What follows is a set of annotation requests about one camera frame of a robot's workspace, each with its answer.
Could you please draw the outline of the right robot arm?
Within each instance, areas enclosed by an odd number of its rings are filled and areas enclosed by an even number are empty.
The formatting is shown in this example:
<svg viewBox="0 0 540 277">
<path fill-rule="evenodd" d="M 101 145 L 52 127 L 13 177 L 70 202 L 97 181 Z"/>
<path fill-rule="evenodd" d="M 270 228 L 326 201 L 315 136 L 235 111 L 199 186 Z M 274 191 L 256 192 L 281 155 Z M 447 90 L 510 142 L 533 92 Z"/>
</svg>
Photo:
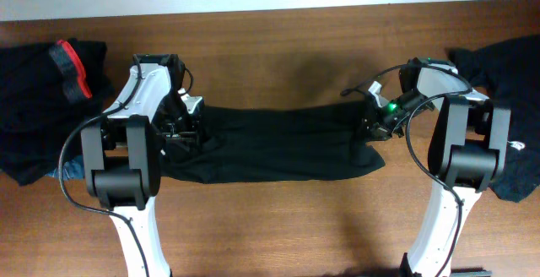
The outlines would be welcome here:
<svg viewBox="0 0 540 277">
<path fill-rule="evenodd" d="M 510 109 L 477 92 L 452 62 L 415 57 L 395 70 L 402 94 L 393 100 L 381 95 L 378 75 L 354 87 L 370 104 L 362 134 L 376 141 L 404 137 L 412 150 L 413 118 L 438 111 L 428 163 L 422 165 L 411 155 L 432 188 L 420 231 L 403 254 L 398 273 L 451 276 L 451 259 L 467 216 L 505 168 Z"/>
</svg>

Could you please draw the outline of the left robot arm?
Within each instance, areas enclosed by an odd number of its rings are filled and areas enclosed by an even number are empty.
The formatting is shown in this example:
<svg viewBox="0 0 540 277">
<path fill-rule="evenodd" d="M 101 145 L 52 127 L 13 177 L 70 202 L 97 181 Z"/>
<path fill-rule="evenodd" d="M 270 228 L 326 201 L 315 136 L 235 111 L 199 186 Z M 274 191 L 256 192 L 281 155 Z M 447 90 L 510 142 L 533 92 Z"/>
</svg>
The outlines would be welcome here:
<svg viewBox="0 0 540 277">
<path fill-rule="evenodd" d="M 131 276 L 170 276 L 155 203 L 167 149 L 201 149 L 204 101 L 182 86 L 190 74 L 176 54 L 137 54 L 112 105 L 81 131 L 84 180 L 108 215 Z"/>
</svg>

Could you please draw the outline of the black t-shirt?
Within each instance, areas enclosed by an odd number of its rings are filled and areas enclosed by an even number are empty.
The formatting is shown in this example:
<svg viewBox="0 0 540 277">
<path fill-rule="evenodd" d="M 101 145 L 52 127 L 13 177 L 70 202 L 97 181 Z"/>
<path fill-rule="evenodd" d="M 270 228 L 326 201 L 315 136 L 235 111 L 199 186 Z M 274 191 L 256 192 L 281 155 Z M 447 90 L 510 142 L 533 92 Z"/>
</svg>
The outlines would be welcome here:
<svg viewBox="0 0 540 277">
<path fill-rule="evenodd" d="M 360 132 L 364 119 L 361 101 L 290 111 L 208 106 L 206 139 L 193 149 L 170 141 L 161 170 L 204 184 L 361 177 L 385 165 Z"/>
</svg>

